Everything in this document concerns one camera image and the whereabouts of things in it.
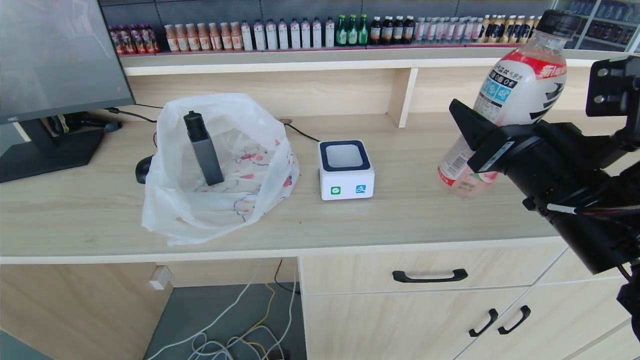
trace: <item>bottle cap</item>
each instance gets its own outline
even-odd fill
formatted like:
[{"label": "bottle cap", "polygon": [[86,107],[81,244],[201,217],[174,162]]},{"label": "bottle cap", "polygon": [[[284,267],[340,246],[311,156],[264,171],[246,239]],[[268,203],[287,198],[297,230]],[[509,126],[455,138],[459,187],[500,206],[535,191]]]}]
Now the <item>bottle cap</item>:
[{"label": "bottle cap", "polygon": [[562,38],[573,38],[582,18],[562,10],[545,10],[537,31]]}]

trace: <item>robotic arm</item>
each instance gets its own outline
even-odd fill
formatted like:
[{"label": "robotic arm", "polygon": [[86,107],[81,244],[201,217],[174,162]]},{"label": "robotic arm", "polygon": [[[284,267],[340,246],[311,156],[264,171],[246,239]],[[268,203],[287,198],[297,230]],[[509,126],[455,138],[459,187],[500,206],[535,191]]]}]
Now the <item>robotic arm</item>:
[{"label": "robotic arm", "polygon": [[587,116],[627,117],[611,136],[544,120],[498,127],[456,99],[449,112],[476,152],[467,162],[474,172],[507,175],[526,196],[525,208],[547,219],[592,274],[620,269],[628,284],[618,302],[640,340],[640,161],[618,176],[602,170],[640,147],[640,57],[591,67]]}]

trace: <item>red label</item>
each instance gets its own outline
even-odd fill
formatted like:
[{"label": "red label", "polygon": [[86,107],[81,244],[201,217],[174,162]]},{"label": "red label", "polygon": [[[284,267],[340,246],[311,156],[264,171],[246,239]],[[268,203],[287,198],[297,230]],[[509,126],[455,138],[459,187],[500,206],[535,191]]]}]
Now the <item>red label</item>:
[{"label": "red label", "polygon": [[519,53],[518,51],[511,51],[501,60],[511,60],[527,64],[533,69],[533,72],[536,74],[537,80],[554,78],[556,76],[566,74],[566,65],[530,58]]}]

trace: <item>monitor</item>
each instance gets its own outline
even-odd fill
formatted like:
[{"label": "monitor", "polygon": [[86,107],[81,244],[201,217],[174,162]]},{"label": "monitor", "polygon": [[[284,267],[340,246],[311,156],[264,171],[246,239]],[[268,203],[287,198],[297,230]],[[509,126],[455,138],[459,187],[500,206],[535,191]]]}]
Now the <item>monitor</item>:
[{"label": "monitor", "polygon": [[53,137],[42,118],[134,103],[98,0],[2,0],[0,125],[31,141],[0,157],[0,183],[91,160],[103,129]]}]

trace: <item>monitor base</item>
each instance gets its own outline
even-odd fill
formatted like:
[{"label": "monitor base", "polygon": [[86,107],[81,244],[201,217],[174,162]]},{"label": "monitor base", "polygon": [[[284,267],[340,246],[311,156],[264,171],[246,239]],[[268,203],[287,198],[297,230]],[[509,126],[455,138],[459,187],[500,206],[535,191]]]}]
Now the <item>monitor base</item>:
[{"label": "monitor base", "polygon": [[13,145],[0,156],[0,183],[87,165],[103,136],[103,129],[58,136],[47,152],[34,141]]}]

